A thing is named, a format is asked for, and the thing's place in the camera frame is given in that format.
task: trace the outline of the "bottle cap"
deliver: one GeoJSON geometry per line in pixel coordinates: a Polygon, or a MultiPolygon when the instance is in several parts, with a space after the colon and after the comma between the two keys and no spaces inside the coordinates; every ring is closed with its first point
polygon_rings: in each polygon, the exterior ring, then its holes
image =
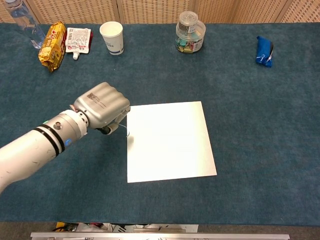
{"type": "Polygon", "coordinates": [[[78,53],[77,51],[75,51],[75,52],[73,53],[73,59],[74,59],[74,60],[77,60],[78,57],[79,57],[79,53],[78,53]]]}

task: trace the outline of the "white paper cup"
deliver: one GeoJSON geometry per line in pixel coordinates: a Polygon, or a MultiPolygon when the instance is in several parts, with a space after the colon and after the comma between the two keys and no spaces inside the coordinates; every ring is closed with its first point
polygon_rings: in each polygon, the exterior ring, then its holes
{"type": "Polygon", "coordinates": [[[123,30],[124,28],[117,21],[107,21],[100,26],[100,34],[112,55],[120,55],[124,52],[123,30]]]}

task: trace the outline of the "plastic water bottle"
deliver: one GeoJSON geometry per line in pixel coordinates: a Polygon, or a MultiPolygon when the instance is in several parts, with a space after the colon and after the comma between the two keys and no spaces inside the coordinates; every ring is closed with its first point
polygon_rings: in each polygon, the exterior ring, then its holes
{"type": "Polygon", "coordinates": [[[11,17],[22,29],[24,34],[30,38],[32,45],[40,49],[46,35],[39,26],[37,20],[30,14],[30,10],[23,0],[5,0],[4,6],[11,17]]]}

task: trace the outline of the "blue light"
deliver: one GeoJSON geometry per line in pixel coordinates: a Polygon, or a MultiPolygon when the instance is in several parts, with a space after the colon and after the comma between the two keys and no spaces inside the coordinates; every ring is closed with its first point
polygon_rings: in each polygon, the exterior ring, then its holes
{"type": "Polygon", "coordinates": [[[68,147],[72,143],[72,140],[69,138],[65,141],[64,145],[68,147]]]}

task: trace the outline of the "robotic arm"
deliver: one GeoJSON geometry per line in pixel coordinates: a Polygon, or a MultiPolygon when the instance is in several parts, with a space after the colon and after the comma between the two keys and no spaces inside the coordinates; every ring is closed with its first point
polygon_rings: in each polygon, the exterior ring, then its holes
{"type": "Polygon", "coordinates": [[[114,132],[130,111],[130,102],[103,82],[78,97],[65,110],[0,148],[0,193],[11,183],[26,179],[87,134],[114,132]]]}

